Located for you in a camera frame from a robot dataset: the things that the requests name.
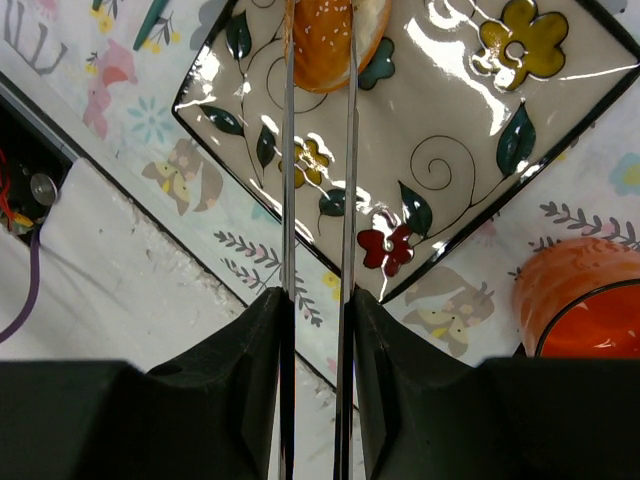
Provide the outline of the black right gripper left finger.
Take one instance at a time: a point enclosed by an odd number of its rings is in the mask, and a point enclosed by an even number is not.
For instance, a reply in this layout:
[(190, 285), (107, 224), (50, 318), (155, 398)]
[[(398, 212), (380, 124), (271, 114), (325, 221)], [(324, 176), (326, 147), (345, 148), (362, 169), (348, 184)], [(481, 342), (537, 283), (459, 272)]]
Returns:
[(282, 289), (142, 372), (119, 360), (1, 366), (5, 479), (265, 479), (290, 470), (290, 318)]

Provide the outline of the sesame bread roll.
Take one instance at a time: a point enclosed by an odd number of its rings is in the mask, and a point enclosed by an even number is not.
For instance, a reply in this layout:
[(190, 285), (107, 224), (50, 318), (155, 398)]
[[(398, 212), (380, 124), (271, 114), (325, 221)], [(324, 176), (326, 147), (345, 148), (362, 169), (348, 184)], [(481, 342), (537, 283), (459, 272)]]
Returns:
[(363, 71), (382, 40), (391, 9), (386, 0), (287, 1), (284, 53), (294, 61), (294, 85), (318, 94), (346, 85), (351, 46)]

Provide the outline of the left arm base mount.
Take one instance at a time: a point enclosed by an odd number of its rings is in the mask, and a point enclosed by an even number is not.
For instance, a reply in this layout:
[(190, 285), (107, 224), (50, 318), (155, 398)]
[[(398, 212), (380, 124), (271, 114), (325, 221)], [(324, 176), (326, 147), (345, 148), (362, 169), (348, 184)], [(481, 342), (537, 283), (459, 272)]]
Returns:
[(24, 244), (46, 220), (72, 166), (66, 145), (26, 107), (1, 99), (1, 228)]

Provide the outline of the metal tongs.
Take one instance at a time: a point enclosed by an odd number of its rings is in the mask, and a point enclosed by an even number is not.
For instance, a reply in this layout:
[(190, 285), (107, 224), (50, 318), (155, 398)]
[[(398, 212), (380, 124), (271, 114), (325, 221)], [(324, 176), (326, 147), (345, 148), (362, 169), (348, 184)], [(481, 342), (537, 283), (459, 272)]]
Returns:
[[(283, 273), (285, 289), (292, 294), (295, 289), (295, 172), (294, 159), (294, 12), (295, 3), (288, 1), (285, 8), (285, 91), (284, 119), (282, 127), (283, 147)], [(353, 475), (353, 388), (354, 388), (354, 321), (352, 297), (355, 280), (355, 226), (357, 193), (357, 109), (358, 58), (356, 26), (351, 26), (349, 59), (349, 94), (347, 118), (347, 153), (344, 219), (342, 234), (341, 297), (339, 310), (339, 339), (337, 360), (336, 415), (335, 415), (335, 479), (346, 480)]]

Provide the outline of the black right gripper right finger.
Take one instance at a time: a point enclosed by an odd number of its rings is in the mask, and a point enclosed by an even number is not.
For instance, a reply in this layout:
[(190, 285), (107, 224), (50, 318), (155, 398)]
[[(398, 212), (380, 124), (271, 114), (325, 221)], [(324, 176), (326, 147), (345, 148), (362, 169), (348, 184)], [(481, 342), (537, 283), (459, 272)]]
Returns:
[(370, 479), (635, 479), (635, 360), (491, 358), (468, 366), (353, 297)]

